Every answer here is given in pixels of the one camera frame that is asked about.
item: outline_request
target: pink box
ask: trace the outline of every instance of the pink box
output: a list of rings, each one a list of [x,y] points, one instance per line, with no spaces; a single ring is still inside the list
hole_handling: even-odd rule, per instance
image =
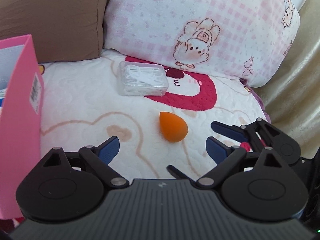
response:
[[[43,98],[31,35],[0,41],[0,89],[7,87],[0,115],[0,219],[21,217],[16,190],[39,162]]]

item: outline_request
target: robotic arm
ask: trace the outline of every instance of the robotic arm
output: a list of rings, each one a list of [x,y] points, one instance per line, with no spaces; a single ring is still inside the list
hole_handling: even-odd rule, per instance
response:
[[[299,145],[261,118],[246,127],[213,122],[212,129],[248,141],[254,152],[209,137],[207,152],[218,165],[197,181],[169,165],[176,179],[134,179],[129,185],[108,166],[107,156],[119,151],[116,137],[78,152],[51,149],[18,187],[17,202],[27,219],[5,237],[316,239],[319,211],[311,210],[309,199],[319,153],[312,160],[301,158]]]

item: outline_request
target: barcode label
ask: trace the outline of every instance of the barcode label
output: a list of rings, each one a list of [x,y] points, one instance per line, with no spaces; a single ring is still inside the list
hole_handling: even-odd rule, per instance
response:
[[[32,105],[33,109],[36,111],[36,114],[39,113],[41,90],[42,90],[42,87],[41,87],[38,75],[35,74],[35,77],[32,83],[31,92],[30,92],[30,104]]]

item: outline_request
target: blue gripper pad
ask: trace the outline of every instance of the blue gripper pad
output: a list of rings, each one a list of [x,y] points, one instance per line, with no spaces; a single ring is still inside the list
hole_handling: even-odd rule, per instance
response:
[[[118,154],[120,150],[120,141],[118,137],[115,137],[110,143],[105,145],[99,152],[98,157],[106,165],[108,165],[113,158]]]
[[[228,153],[226,149],[217,143],[217,139],[214,137],[208,137],[205,143],[205,148],[207,150],[208,155],[214,162],[218,165],[222,163],[227,157]]]
[[[215,122],[211,123],[211,129],[213,131],[215,131],[216,133],[224,135],[224,136],[226,136],[230,139],[233,139],[237,142],[248,142],[248,139],[243,135],[243,133],[240,131],[238,132],[238,131],[234,130],[232,126],[228,126],[223,123],[219,123],[219,122],[215,121]]]

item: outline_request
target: pink pillow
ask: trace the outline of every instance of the pink pillow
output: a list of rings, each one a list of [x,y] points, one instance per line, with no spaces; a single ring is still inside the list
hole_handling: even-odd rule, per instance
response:
[[[104,47],[260,87],[278,69],[299,24],[291,0],[111,0]]]

